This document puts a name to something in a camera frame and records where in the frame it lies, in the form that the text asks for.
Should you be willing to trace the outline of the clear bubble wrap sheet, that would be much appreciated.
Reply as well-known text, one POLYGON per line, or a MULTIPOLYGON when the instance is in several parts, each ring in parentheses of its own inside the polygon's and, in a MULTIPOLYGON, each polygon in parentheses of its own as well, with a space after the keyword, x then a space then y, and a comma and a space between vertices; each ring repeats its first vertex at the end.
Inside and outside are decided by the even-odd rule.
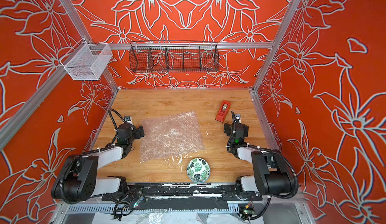
POLYGON ((175 157, 205 149, 195 111, 142 120, 140 162, 175 157))

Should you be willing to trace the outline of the green leaf pattern bowl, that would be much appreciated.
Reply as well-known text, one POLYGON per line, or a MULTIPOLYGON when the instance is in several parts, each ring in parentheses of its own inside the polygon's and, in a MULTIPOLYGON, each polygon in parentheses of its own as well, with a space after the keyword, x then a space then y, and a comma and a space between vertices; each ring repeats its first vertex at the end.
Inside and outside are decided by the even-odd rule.
POLYGON ((194 158, 187 166, 187 174, 191 181, 195 183, 203 183, 209 179, 211 169, 208 162, 204 159, 194 158))

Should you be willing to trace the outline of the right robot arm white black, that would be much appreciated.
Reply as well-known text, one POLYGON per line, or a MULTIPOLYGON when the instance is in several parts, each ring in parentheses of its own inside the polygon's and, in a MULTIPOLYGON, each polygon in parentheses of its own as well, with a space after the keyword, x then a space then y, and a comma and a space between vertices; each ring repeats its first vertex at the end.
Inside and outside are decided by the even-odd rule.
POLYGON ((280 199, 295 197, 299 179, 292 164, 278 150, 247 143, 248 130, 247 125, 239 122, 224 124, 224 133, 229 137, 227 152, 251 163, 253 168, 253 175, 237 178, 236 189, 280 199))

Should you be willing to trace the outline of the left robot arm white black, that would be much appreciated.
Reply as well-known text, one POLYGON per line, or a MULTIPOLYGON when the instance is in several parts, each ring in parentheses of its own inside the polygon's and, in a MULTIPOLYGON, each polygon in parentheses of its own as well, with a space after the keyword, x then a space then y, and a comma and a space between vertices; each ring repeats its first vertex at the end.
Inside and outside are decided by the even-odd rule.
POLYGON ((52 198, 67 204, 77 204, 92 197, 129 204, 136 197, 137 191, 129 189, 126 178, 98 178, 98 171, 126 158, 133 149, 134 141, 144 136, 142 126, 135 127, 126 122, 117 128, 113 142, 106 147, 67 157, 51 190, 52 198))

